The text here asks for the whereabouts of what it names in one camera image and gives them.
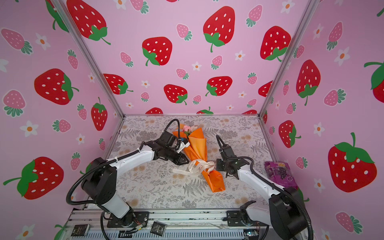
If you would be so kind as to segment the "pink fake rose stem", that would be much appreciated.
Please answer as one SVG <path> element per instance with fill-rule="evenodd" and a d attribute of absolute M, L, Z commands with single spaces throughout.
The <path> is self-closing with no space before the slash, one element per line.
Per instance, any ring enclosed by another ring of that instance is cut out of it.
<path fill-rule="evenodd" d="M 187 126 L 187 125 L 184 125 L 183 126 L 183 131 L 184 132 L 189 132 L 189 133 L 193 133 L 195 130 L 197 130 L 199 127 L 198 126 Z"/>

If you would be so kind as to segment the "orange wrapping paper sheet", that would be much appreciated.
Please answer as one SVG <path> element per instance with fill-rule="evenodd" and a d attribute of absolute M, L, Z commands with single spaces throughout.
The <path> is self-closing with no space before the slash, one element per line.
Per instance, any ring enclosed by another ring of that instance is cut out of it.
<path fill-rule="evenodd" d="M 202 128 L 198 128 L 193 133 L 184 132 L 183 126 L 181 125 L 180 132 L 173 132 L 173 134 L 177 137 L 180 136 L 184 140 L 187 140 L 190 143 L 188 148 L 184 148 L 184 154 L 188 157 L 190 161 L 201 159 L 206 162 L 208 161 L 208 148 L 207 148 L 207 139 L 204 136 Z M 220 172 L 216 171 L 214 168 L 210 173 L 202 173 L 198 176 L 203 176 L 209 185 L 212 192 L 223 192 L 226 190 L 225 183 L 223 180 L 223 176 Z"/>

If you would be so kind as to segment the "white ribbon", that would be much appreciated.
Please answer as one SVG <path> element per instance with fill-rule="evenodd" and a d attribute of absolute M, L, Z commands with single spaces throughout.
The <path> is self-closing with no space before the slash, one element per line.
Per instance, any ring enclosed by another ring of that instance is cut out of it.
<path fill-rule="evenodd" d="M 198 176 L 202 173 L 210 173 L 215 168 L 215 162 L 206 162 L 201 159 L 196 159 L 190 162 L 186 171 L 180 169 L 173 169 L 172 172 L 184 176 Z"/>

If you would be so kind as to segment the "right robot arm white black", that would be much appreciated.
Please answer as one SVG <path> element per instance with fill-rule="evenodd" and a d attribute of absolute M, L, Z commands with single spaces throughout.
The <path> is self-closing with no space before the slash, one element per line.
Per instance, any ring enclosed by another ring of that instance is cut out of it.
<path fill-rule="evenodd" d="M 254 170 L 254 160 L 250 157 L 237 157 L 230 145 L 219 145 L 220 161 L 223 170 L 236 179 L 248 184 L 267 202 L 267 216 L 262 219 L 261 208 L 256 203 L 245 207 L 246 217 L 253 222 L 271 226 L 283 240 L 314 239 L 312 221 L 298 190 L 276 185 Z"/>

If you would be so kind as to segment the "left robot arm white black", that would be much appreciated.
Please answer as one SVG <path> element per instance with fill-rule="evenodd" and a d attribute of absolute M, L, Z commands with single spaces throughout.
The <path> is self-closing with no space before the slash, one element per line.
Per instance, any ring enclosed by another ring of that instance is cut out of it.
<path fill-rule="evenodd" d="M 177 166 L 189 163 L 183 149 L 189 147 L 187 137 L 163 132 L 160 138 L 142 142 L 134 151 L 109 160 L 98 158 L 71 186 L 66 196 L 68 205 L 95 204 L 118 220 L 132 222 L 134 210 L 118 190 L 118 182 L 128 172 L 156 160 L 170 161 Z"/>

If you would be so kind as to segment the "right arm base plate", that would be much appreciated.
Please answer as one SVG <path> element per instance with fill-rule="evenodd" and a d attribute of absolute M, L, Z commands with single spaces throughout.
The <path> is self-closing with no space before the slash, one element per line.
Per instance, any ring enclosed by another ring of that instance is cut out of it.
<path fill-rule="evenodd" d="M 266 227 L 267 225 L 258 221 L 253 221 L 246 217 L 240 210 L 226 211 L 226 216 L 222 221 L 227 222 L 230 227 Z"/>

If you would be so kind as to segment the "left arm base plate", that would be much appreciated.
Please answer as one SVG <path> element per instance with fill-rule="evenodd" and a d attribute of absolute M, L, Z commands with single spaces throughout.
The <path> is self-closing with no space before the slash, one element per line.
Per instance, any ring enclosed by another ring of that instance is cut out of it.
<path fill-rule="evenodd" d="M 149 220 L 150 212 L 134 211 L 128 212 L 122 219 L 111 214 L 108 220 L 108 228 L 146 228 Z"/>

